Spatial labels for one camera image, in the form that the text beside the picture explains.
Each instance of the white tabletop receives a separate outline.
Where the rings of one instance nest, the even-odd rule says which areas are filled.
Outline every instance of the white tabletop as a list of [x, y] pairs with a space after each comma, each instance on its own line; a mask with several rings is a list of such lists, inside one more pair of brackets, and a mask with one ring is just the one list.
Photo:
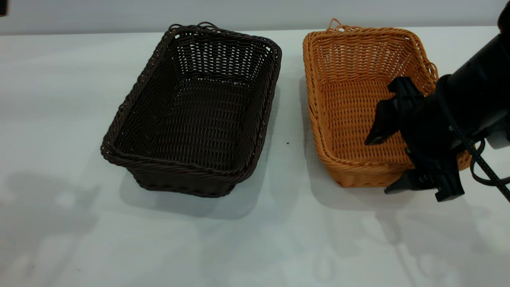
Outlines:
[[[409, 29], [441, 75], [498, 33]], [[149, 192], [100, 155], [161, 33], [0, 37], [0, 285], [508, 286], [510, 204], [469, 171], [446, 203], [330, 178], [307, 113], [308, 32], [249, 32], [280, 45], [282, 69], [257, 169], [220, 199]], [[484, 157], [510, 175], [510, 148]]]

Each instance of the robotic arm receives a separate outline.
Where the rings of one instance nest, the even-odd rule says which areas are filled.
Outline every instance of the robotic arm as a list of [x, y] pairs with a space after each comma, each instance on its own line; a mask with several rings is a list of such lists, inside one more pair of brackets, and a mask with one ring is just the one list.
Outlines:
[[[365, 144], [379, 145], [400, 130], [415, 169], [405, 171], [385, 189], [386, 194], [437, 188], [440, 202], [463, 195], [456, 156], [468, 150], [473, 177], [496, 186], [510, 201], [505, 186], [510, 179], [499, 179], [480, 156], [485, 138], [494, 148], [510, 145], [510, 2], [498, 27], [501, 34], [455, 73], [441, 77], [428, 97], [407, 77], [395, 78], [388, 86], [395, 96], [377, 104]], [[474, 174], [475, 163], [489, 180]]]

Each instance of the dark brown wicker basket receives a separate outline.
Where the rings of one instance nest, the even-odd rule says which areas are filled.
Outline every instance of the dark brown wicker basket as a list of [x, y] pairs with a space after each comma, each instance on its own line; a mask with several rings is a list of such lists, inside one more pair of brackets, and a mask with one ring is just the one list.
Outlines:
[[204, 22], [172, 25], [119, 107], [101, 153], [141, 187], [227, 195], [255, 169], [282, 51]]

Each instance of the basket handle loop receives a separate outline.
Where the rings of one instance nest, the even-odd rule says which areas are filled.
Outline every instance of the basket handle loop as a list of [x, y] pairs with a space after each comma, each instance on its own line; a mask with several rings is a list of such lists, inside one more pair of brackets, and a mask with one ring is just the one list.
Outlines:
[[212, 24], [211, 22], [206, 22], [206, 21], [198, 23], [197, 26], [200, 28], [205, 28], [205, 29], [219, 30], [219, 28], [216, 27], [216, 25]]
[[176, 30], [176, 29], [178, 29], [180, 27], [182, 27], [181, 24], [173, 24], [172, 26], [170, 26], [170, 28], [168, 28], [168, 31], [172, 32], [173, 30]]
[[[338, 25], [335, 28], [331, 28], [333, 25], [333, 22], [338, 23]], [[338, 30], [342, 29], [343, 27], [344, 26], [342, 25], [342, 23], [340, 23], [340, 21], [338, 21], [338, 19], [332, 18], [331, 22], [329, 22], [329, 27], [327, 27], [326, 31], [338, 31]]]

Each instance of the woven texture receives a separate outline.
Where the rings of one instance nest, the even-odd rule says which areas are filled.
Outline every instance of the woven texture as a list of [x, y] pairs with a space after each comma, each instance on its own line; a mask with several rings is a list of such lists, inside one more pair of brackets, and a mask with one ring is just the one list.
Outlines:
[[173, 25], [119, 107], [101, 153], [143, 188], [220, 197], [255, 169], [282, 52], [271, 40]]
[[[332, 28], [333, 22], [338, 26]], [[435, 90], [438, 73], [420, 39], [396, 28], [343, 26], [333, 19], [326, 31], [303, 42], [308, 105], [317, 154], [344, 187], [388, 186], [413, 164], [400, 133], [366, 146], [376, 105], [393, 97], [388, 85], [411, 77], [424, 95]], [[459, 155], [459, 168], [470, 156]]]

